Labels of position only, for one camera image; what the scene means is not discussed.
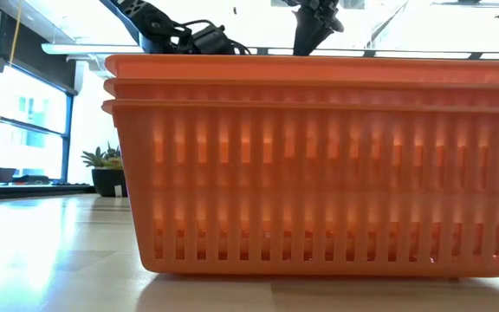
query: window frame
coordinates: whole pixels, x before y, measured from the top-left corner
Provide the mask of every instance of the window frame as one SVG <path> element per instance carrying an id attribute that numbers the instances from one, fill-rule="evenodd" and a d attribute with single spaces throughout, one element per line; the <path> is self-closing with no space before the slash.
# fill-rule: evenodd
<path id="1" fill-rule="evenodd" d="M 68 160 L 70 156 L 70 128 L 72 124 L 72 109 L 73 109 L 73 104 L 74 104 L 74 96 L 64 90 L 63 88 L 60 88 L 59 86 L 55 85 L 54 83 L 51 83 L 50 81 L 46 81 L 43 78 L 40 78 L 39 76 L 33 75 L 27 70 L 24 70 L 23 68 L 18 67 L 17 65 L 13 64 L 12 67 L 13 69 L 28 75 L 37 81 L 43 82 L 47 85 L 49 85 L 52 88 L 55 88 L 56 90 L 63 92 L 66 95 L 66 111 L 65 111 L 65 132 L 60 133 L 55 130 L 48 129 L 46 127 L 41 127 L 38 125 L 30 124 L 28 122 L 24 121 L 19 121 L 19 120 L 13 120 L 11 118 L 3 117 L 0 116 L 0 123 L 7 124 L 13 127 L 18 127 L 27 131 L 32 131 L 35 133 L 43 133 L 43 134 L 49 134 L 49 135 L 57 135 L 61 138 L 62 140 L 62 166 L 61 166 L 61 177 L 49 177 L 49 179 L 57 180 L 59 182 L 68 182 Z"/>

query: wooden floor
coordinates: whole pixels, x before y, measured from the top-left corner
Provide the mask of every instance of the wooden floor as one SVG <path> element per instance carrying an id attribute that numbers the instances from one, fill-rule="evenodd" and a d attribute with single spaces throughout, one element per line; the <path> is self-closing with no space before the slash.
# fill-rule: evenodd
<path id="1" fill-rule="evenodd" d="M 158 275 L 125 199 L 0 202 L 0 311 L 495 311 L 499 278 L 462 281 Z"/>

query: orange plastic basket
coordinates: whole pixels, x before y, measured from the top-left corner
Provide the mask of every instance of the orange plastic basket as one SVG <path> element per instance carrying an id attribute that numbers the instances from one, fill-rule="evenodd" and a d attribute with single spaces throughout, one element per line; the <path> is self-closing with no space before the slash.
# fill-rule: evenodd
<path id="1" fill-rule="evenodd" d="M 499 62 L 116 55 L 142 263 L 499 276 Z"/>

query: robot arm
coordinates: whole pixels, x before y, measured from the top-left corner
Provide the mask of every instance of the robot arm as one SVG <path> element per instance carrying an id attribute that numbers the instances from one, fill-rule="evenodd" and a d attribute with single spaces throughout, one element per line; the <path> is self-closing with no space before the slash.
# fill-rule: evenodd
<path id="1" fill-rule="evenodd" d="M 208 54 L 244 55 L 243 45 L 224 34 L 224 26 L 217 27 L 205 20 L 177 23 L 167 14 L 143 0 L 100 0 L 124 24 L 136 43 L 147 54 Z M 295 13 L 298 26 L 295 32 L 294 55 L 309 55 L 335 31 L 343 31 L 336 19 L 339 0 L 283 0 L 290 6 L 300 5 Z M 208 23 L 205 29 L 192 34 L 187 26 Z"/>

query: potted plant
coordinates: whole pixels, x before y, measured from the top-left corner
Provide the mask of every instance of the potted plant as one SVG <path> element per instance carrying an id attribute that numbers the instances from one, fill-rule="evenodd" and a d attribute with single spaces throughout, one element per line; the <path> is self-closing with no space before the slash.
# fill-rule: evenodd
<path id="1" fill-rule="evenodd" d="M 95 153 L 84 152 L 82 155 L 86 167 L 93 167 L 92 179 L 95 191 L 103 197 L 126 197 L 125 173 L 122 169 L 120 149 L 112 148 L 107 143 L 107 151 L 99 147 Z"/>

